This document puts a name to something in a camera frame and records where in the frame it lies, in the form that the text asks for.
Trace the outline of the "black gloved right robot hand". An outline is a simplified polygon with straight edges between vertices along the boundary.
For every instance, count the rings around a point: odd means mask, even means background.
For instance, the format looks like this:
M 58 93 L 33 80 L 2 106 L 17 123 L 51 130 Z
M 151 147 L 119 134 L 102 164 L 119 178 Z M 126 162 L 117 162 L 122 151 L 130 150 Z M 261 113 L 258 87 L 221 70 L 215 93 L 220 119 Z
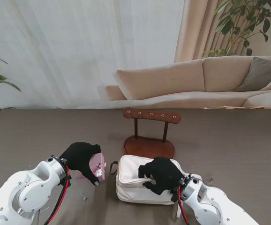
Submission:
M 143 186 L 157 195 L 178 187 L 185 180 L 183 173 L 166 157 L 156 157 L 151 162 L 139 166 L 138 177 L 153 177 L 155 184 L 148 181 L 143 183 Z

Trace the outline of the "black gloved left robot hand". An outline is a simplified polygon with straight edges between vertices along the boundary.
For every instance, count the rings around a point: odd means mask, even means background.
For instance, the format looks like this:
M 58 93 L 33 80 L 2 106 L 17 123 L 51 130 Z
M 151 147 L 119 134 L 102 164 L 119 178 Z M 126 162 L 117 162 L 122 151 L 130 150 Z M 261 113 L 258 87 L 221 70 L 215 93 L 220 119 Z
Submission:
M 101 147 L 98 144 L 92 145 L 86 142 L 75 142 L 61 154 L 60 158 L 66 160 L 70 170 L 78 170 L 94 186 L 98 186 L 99 180 L 89 165 L 92 156 L 98 153 L 101 153 Z

